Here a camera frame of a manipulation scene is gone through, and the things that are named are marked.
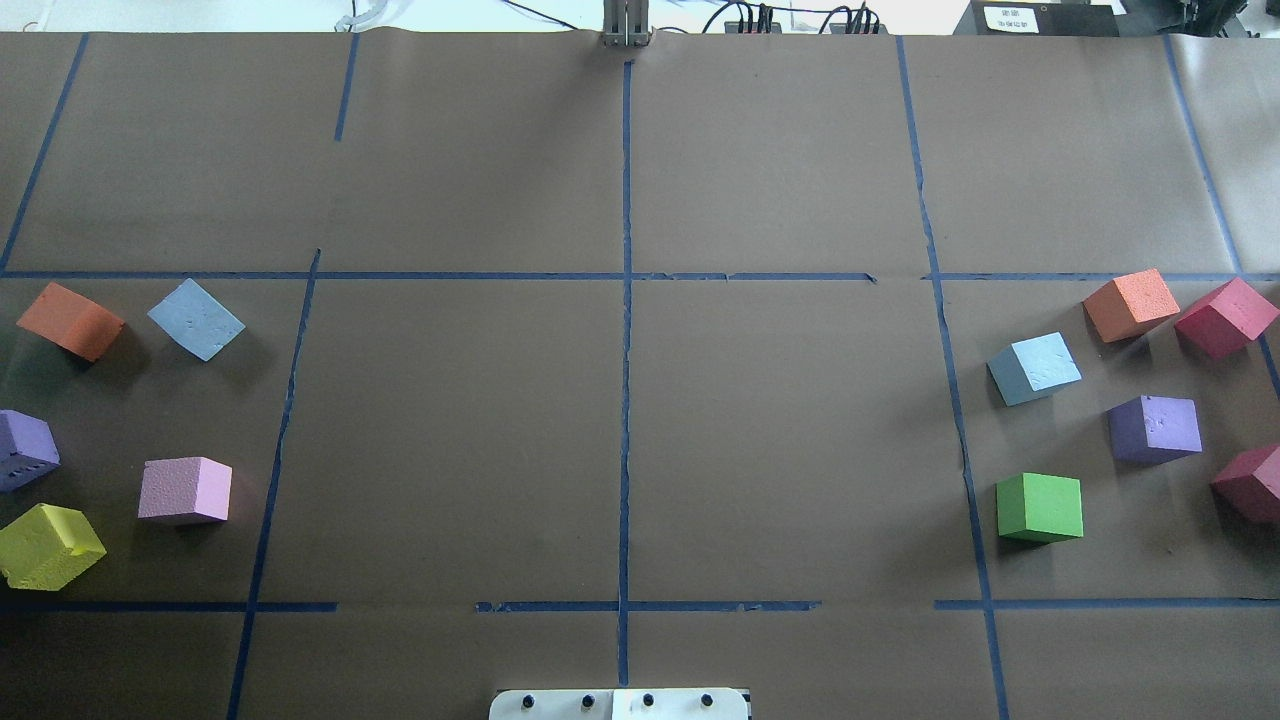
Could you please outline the light blue foam block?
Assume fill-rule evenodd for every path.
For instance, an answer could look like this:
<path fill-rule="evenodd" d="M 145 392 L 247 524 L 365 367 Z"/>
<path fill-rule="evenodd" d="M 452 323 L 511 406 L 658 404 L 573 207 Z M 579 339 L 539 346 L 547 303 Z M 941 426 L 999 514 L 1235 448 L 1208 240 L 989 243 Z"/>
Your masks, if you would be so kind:
<path fill-rule="evenodd" d="M 1082 380 L 1082 373 L 1060 332 L 1012 342 L 987 366 L 1006 406 L 1050 397 Z"/>
<path fill-rule="evenodd" d="M 192 278 L 183 279 L 147 316 L 204 363 L 244 331 L 244 323 Z"/>

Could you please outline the black connector box left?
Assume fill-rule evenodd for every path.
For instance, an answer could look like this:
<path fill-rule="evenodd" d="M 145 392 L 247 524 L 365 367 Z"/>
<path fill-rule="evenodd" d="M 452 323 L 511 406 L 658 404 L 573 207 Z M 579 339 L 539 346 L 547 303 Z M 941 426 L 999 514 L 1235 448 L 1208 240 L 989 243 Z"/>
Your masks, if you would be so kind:
<path fill-rule="evenodd" d="M 723 32 L 726 35 L 780 35 L 781 23 L 774 18 L 776 6 L 768 4 L 727 3 L 716 15 L 733 10 L 736 19 L 726 19 Z"/>

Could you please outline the black connector box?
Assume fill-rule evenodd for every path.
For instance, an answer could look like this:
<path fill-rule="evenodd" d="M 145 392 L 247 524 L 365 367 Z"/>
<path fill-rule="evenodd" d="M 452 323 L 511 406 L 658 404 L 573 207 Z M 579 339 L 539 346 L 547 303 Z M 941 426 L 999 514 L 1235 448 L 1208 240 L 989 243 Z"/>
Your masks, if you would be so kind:
<path fill-rule="evenodd" d="M 736 19 L 726 19 L 723 32 L 726 35 L 780 35 L 781 23 L 774 18 L 776 6 L 768 4 L 727 3 L 716 15 L 733 10 Z"/>
<path fill-rule="evenodd" d="M 826 13 L 820 24 L 820 35 L 883 35 L 884 28 L 879 14 L 867 3 L 859 6 L 841 5 Z"/>

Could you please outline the black connector box right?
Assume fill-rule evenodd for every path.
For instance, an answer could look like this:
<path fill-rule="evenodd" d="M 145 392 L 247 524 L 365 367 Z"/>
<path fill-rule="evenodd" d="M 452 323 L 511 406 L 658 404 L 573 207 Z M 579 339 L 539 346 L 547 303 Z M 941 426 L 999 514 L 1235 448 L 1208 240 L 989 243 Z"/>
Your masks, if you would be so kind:
<path fill-rule="evenodd" d="M 820 35 L 883 35 L 884 28 L 879 14 L 867 3 L 859 6 L 841 5 L 826 13 L 820 24 Z"/>

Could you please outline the green foam block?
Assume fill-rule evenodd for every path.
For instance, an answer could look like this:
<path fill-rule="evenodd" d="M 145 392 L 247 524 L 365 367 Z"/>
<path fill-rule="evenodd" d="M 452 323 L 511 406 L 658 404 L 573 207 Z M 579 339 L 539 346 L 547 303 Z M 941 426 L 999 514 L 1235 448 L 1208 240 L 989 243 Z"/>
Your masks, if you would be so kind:
<path fill-rule="evenodd" d="M 995 486 L 1000 537 L 1055 543 L 1085 534 L 1082 482 L 1070 477 L 1020 473 Z"/>

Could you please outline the pink foam block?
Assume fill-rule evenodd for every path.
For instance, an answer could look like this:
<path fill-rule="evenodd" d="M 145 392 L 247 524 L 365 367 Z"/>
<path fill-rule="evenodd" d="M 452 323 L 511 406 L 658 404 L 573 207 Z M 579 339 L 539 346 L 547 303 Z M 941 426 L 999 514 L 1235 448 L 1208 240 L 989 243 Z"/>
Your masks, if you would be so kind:
<path fill-rule="evenodd" d="M 169 525 L 225 521 L 233 469 L 210 457 L 143 462 L 137 518 Z"/>

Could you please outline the black box with label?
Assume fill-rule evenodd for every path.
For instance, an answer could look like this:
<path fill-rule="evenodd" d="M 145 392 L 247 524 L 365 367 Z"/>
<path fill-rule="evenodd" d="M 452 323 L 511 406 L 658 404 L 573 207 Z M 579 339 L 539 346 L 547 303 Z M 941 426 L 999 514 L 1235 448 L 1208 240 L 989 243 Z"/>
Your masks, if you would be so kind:
<path fill-rule="evenodd" d="M 955 36 L 1119 37 L 1114 9 L 1084 1 L 969 1 Z"/>

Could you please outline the orange foam block right side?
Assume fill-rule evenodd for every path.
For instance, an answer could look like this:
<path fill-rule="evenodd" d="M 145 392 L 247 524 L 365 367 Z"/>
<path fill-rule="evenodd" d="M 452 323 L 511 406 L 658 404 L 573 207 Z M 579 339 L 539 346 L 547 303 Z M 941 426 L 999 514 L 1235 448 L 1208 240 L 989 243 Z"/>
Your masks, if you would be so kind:
<path fill-rule="evenodd" d="M 1082 306 L 1105 343 L 1143 336 L 1181 311 L 1156 268 L 1107 281 Z"/>

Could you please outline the orange foam block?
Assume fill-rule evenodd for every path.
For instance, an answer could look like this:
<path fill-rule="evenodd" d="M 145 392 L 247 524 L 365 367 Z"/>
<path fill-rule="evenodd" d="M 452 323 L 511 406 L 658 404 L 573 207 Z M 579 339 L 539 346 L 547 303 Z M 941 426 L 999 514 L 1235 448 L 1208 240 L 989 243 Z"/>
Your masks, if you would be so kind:
<path fill-rule="evenodd" d="M 95 301 L 50 282 L 15 323 L 87 363 L 115 342 L 125 322 Z"/>
<path fill-rule="evenodd" d="M 1181 311 L 1156 268 L 1107 281 L 1082 306 L 1105 343 L 1143 336 Z"/>

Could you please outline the purple foam block right side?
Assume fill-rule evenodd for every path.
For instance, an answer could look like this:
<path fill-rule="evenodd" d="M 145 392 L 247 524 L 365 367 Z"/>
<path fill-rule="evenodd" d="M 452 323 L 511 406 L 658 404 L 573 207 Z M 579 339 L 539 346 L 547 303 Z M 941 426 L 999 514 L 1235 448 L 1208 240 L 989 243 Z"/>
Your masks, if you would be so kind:
<path fill-rule="evenodd" d="M 1156 465 L 1203 451 L 1192 398 L 1140 395 L 1105 416 L 1112 456 L 1119 461 Z"/>

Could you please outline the purple foam block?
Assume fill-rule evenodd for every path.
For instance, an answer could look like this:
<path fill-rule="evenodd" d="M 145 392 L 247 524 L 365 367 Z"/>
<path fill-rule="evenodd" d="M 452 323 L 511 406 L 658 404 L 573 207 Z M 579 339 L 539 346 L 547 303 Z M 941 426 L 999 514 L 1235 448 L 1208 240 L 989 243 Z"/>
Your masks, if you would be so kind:
<path fill-rule="evenodd" d="M 1 410 L 3 493 L 14 492 L 60 465 L 60 454 L 45 420 L 12 409 Z"/>
<path fill-rule="evenodd" d="M 1119 461 L 1156 465 L 1203 451 L 1192 398 L 1140 395 L 1105 416 L 1112 456 Z"/>

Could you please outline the crimson foam block upper right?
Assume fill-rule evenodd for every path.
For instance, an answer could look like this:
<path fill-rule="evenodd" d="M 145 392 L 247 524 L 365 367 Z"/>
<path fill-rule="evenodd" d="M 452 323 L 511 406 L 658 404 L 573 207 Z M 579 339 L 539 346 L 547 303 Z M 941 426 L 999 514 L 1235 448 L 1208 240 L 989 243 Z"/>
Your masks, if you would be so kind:
<path fill-rule="evenodd" d="M 1279 309 L 1240 278 L 1198 299 L 1175 322 L 1175 332 L 1217 360 L 1257 341 L 1277 319 Z"/>

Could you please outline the crimson foam block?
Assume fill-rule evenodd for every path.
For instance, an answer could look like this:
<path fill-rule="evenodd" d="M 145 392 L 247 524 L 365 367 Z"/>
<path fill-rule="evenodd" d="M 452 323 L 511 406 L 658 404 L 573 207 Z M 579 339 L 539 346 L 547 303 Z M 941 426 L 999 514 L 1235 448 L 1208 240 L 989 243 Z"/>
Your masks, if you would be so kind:
<path fill-rule="evenodd" d="M 1279 521 L 1279 445 L 1236 455 L 1210 483 L 1247 521 Z"/>
<path fill-rule="evenodd" d="M 1198 299 L 1175 322 L 1175 332 L 1217 360 L 1257 341 L 1277 319 L 1279 309 L 1240 278 Z"/>

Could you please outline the orange foam block left side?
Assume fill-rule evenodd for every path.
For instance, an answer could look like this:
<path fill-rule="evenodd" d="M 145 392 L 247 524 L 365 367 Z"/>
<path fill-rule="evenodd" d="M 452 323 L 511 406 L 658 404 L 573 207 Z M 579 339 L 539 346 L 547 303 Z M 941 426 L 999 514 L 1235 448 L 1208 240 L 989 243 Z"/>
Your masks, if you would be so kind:
<path fill-rule="evenodd" d="M 95 301 L 50 282 L 15 323 L 87 363 L 115 342 L 125 322 Z"/>

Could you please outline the purple foam block left side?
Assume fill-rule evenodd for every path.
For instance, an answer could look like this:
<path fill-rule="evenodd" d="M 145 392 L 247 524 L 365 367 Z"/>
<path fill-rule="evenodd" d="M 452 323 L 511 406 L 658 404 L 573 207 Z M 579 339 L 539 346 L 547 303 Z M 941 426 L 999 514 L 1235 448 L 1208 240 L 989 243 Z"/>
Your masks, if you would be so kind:
<path fill-rule="evenodd" d="M 60 454 L 45 420 L 12 409 L 1 410 L 3 493 L 14 492 L 60 465 Z"/>

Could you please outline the crimson foam block lower right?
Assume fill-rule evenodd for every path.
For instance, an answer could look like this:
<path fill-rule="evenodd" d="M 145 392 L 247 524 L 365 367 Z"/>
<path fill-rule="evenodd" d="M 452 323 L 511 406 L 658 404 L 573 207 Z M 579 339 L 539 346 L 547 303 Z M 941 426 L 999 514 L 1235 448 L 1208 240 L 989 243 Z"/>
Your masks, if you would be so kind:
<path fill-rule="evenodd" d="M 1236 455 L 1210 483 L 1247 521 L 1279 521 L 1279 445 Z"/>

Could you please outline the yellow foam block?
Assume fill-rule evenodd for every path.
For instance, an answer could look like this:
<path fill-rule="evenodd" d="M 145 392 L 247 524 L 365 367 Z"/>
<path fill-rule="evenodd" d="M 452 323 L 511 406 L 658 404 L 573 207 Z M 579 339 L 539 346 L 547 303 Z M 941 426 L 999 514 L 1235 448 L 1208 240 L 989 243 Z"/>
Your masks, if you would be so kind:
<path fill-rule="evenodd" d="M 60 591 L 108 551 L 79 510 L 36 503 L 1 530 L 1 570 L 18 591 Z"/>

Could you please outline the aluminium profile post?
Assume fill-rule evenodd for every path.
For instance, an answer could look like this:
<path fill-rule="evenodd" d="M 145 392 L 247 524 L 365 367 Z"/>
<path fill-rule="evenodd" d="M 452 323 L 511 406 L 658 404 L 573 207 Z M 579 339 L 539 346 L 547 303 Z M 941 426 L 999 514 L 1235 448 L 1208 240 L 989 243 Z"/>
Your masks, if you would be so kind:
<path fill-rule="evenodd" d="M 607 47 L 645 47 L 652 41 L 649 0 L 604 0 L 602 44 Z"/>

